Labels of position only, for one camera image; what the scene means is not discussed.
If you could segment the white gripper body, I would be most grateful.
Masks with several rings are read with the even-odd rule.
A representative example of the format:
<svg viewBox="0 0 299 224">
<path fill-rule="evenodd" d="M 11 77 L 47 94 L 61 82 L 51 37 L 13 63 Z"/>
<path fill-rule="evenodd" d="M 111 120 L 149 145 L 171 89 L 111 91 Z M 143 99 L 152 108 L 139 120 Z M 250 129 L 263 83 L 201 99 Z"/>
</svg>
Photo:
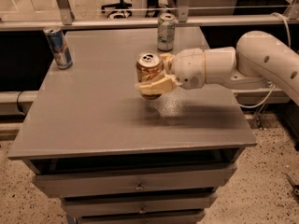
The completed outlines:
<svg viewBox="0 0 299 224">
<path fill-rule="evenodd" d="M 179 52 L 172 60 L 171 73 L 181 88 L 201 89 L 205 85 L 204 52 L 199 48 Z"/>
</svg>

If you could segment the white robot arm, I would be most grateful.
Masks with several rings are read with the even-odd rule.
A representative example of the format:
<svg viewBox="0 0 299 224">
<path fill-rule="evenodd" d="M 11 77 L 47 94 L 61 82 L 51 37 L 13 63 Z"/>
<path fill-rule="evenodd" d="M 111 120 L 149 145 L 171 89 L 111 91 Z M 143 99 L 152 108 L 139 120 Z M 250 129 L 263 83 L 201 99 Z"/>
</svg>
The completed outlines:
<svg viewBox="0 0 299 224">
<path fill-rule="evenodd" d="M 272 82 L 299 104 L 299 55 L 261 31 L 242 35 L 234 48 L 185 49 L 176 55 L 144 51 L 136 72 L 135 88 L 149 99 L 177 87 L 192 90 L 218 84 L 231 90 L 255 90 Z"/>
</svg>

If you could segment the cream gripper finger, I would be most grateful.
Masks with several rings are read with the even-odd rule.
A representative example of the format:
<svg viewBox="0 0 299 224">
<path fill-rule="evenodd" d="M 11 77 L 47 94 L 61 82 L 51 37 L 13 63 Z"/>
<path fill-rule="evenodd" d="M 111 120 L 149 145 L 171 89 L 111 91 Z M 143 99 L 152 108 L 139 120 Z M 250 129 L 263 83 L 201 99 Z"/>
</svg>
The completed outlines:
<svg viewBox="0 0 299 224">
<path fill-rule="evenodd" d="M 164 63 L 164 69 L 167 74 L 171 73 L 171 68 L 172 68 L 172 61 L 174 59 L 175 55 L 171 53 L 162 53 L 161 54 L 161 59 Z"/>
<path fill-rule="evenodd" d="M 180 85 L 173 75 L 164 75 L 156 81 L 136 83 L 135 89 L 142 95 L 162 95 Z"/>
</svg>

